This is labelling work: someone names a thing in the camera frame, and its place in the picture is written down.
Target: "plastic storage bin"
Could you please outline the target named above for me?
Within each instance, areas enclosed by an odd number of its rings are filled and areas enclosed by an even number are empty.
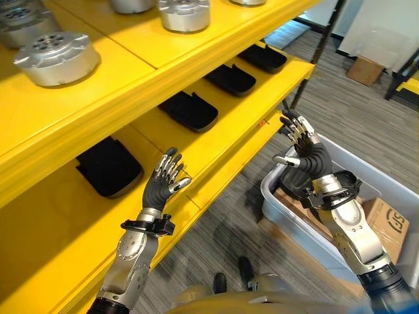
[[[333,159],[334,171],[347,169],[363,181],[359,195],[364,200],[378,196],[409,220],[409,230],[397,261],[397,267],[407,283],[416,288],[419,276],[419,196],[326,137],[322,135],[320,137]],[[291,147],[287,155],[296,156],[297,154]],[[273,192],[277,186],[278,177],[284,169],[284,165],[277,165],[261,183],[264,196],[263,214],[291,236],[335,277],[359,283],[335,246],[274,197]]]

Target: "robotic hand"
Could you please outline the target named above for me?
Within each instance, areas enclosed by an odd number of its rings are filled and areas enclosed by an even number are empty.
[[[190,178],[176,181],[183,168],[176,148],[161,157],[143,193],[143,210],[136,220],[127,220],[126,231],[117,246],[117,255],[105,276],[88,314],[128,314],[142,293],[150,263],[158,248],[158,237],[172,235],[170,215],[161,216],[167,200],[187,186]]]
[[[342,187],[333,175],[332,159],[314,128],[294,110],[286,108],[282,113],[286,118],[281,117],[280,133],[294,144],[299,158],[275,155],[273,159],[309,174],[314,191],[307,191],[308,201],[302,204],[318,212],[332,233],[333,244],[370,296],[374,312],[417,310],[416,298],[367,224],[364,211],[355,200],[356,192]]]

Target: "black foam insert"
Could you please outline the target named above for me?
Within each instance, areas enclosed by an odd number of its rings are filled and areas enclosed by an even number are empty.
[[[254,44],[239,53],[238,56],[255,67],[271,74],[278,73],[281,66],[287,61],[286,56],[270,48],[268,45],[262,48]]]
[[[106,198],[119,196],[122,189],[143,173],[139,162],[112,137],[100,141],[76,159],[80,162],[77,169],[99,195]]]
[[[235,64],[232,67],[223,64],[214,71],[209,72],[205,78],[214,85],[238,97],[248,95],[256,84],[254,77],[239,69]]]
[[[185,92],[179,92],[158,107],[196,133],[208,131],[218,116],[218,110],[195,93],[190,96]]]

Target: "white wall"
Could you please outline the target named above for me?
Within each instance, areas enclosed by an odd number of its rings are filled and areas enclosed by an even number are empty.
[[[335,28],[333,28],[334,34],[345,37],[363,2],[364,0],[346,1],[342,12],[340,13],[339,19],[336,22]]]
[[[333,33],[345,36],[346,32],[354,20],[359,8],[364,0],[347,0],[342,11],[340,12],[339,19],[336,22]],[[310,20],[311,22],[326,26],[330,16],[332,15],[333,8],[337,0],[323,0],[318,5],[306,10],[300,17]]]
[[[364,0],[339,50],[395,72],[419,47],[419,0]]]

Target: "yellow shelf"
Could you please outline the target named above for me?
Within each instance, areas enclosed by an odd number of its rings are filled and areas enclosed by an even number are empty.
[[[233,144],[246,136],[299,82],[307,79],[314,68],[311,63],[292,56],[288,56],[287,63],[275,75],[265,73],[240,58],[226,62],[228,65],[232,63],[257,79],[254,90],[248,96],[234,97],[205,79],[184,90],[188,94],[196,92],[218,109],[218,121],[206,133],[197,134],[188,130],[159,108],[131,123],[160,150],[164,150],[169,143],[178,147],[185,158],[185,171],[194,179],[203,175]]]
[[[0,209],[0,255],[8,256],[0,260],[0,268],[7,270],[1,275],[0,313],[58,312],[100,280],[122,235],[119,224],[136,218],[145,183],[162,154],[131,126],[114,137],[145,170],[141,183],[127,196],[115,200],[99,196],[72,160]],[[153,265],[186,232],[200,209],[178,194],[166,212],[173,215],[175,234],[160,242]],[[16,250],[16,243],[24,243],[24,249]],[[36,302],[33,297],[40,290],[48,297]]]
[[[280,116],[281,114],[275,110],[268,114],[266,119],[261,120],[259,125],[236,145],[237,149],[222,157],[205,178],[187,190],[188,198],[199,208],[209,207],[250,159],[278,132],[282,126]]]
[[[109,0],[53,1],[152,66],[176,63],[185,73],[201,66],[213,69],[319,2],[268,0],[261,6],[243,7],[213,0],[210,25],[198,33],[179,34],[163,28],[156,7],[141,14],[118,14]]]
[[[84,133],[86,128],[91,132],[107,128],[108,135],[117,130],[109,125],[112,120],[101,119],[118,111],[115,106],[106,107],[109,97],[117,97],[122,87],[154,71],[66,10],[47,5],[64,30],[90,36],[101,64],[78,84],[42,88],[12,63],[16,51],[0,45],[0,207],[82,152],[83,145],[75,149],[75,143],[87,142],[86,149],[100,140],[92,141]],[[77,152],[68,156],[68,150]]]
[[[403,88],[419,95],[419,72],[413,74],[406,82],[401,83],[396,90],[400,92]]]
[[[162,28],[156,8],[126,16],[111,12],[108,0],[47,0],[64,30],[91,36],[102,63],[79,84],[41,88],[0,48],[0,131],[8,134],[0,143],[0,207],[317,2],[249,8],[216,0],[207,29],[180,35]]]

